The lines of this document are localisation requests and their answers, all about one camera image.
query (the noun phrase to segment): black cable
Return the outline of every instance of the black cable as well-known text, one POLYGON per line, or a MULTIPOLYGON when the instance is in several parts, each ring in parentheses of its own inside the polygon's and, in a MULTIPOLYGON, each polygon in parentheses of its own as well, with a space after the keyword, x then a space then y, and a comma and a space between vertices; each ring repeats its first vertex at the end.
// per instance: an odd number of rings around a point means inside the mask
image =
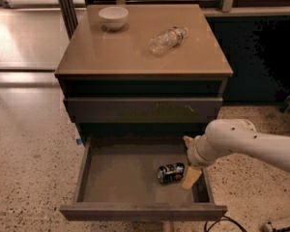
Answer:
POLYGON ((227 217, 227 216, 222 216, 222 218, 220 220, 215 221, 209 228, 207 228, 208 221, 205 222, 204 232, 209 232, 217 223, 224 221, 224 220, 233 222, 235 225, 237 225, 241 229, 242 232, 247 232, 239 222, 237 222, 236 220, 232 219, 231 217, 227 217))

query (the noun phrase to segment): cabinet top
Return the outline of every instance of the cabinet top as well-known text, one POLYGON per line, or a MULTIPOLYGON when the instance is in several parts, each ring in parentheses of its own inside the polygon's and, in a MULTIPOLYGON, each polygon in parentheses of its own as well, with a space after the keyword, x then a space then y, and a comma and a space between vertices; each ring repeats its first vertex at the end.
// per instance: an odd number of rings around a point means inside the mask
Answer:
POLYGON ((128 22, 117 32, 100 24, 90 5, 81 18, 55 75, 88 76, 231 76, 227 62, 198 5, 120 5, 128 22), (183 41, 162 56, 149 51, 149 41, 173 26, 188 28, 183 41))

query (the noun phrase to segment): white bowl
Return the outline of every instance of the white bowl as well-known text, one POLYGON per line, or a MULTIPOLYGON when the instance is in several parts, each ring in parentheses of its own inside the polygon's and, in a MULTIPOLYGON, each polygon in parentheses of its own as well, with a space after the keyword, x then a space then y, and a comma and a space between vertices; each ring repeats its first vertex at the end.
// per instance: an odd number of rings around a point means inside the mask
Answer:
POLYGON ((106 7, 99 11, 101 24, 112 31, 123 28, 128 18, 128 10, 123 7, 106 7))

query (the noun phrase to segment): drawer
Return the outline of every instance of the drawer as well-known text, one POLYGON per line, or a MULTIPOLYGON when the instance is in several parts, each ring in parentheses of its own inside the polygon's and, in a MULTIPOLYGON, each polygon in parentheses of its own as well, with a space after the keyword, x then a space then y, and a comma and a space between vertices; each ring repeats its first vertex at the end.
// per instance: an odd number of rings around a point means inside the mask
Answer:
POLYGON ((221 79, 59 79, 67 98, 98 97, 217 97, 221 79))
POLYGON ((67 98, 74 123, 210 123, 222 98, 67 98))
POLYGON ((191 190, 159 182, 159 166, 188 163, 183 139, 173 139, 91 136, 73 202, 60 212, 67 220, 220 219, 227 207, 215 204, 206 170, 191 190))

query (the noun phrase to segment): floor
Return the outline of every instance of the floor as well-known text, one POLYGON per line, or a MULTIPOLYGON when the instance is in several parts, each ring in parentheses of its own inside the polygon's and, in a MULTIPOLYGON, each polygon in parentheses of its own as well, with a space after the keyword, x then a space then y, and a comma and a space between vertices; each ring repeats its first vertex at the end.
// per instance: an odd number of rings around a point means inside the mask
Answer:
MULTIPOLYGON (((0 67, 53 69, 68 44, 54 11, 0 11, 0 67)), ((0 232, 201 232, 204 222, 66 221, 84 152, 53 72, 0 72, 0 232)), ((249 119, 260 132, 290 136, 279 104, 225 103, 219 118, 249 119)), ((208 167, 217 204, 246 231, 290 217, 290 174, 234 154, 208 167)), ((239 231, 221 222, 211 232, 239 231)))
POLYGON ((0 9, 0 69, 56 69, 68 43, 58 9, 0 9))

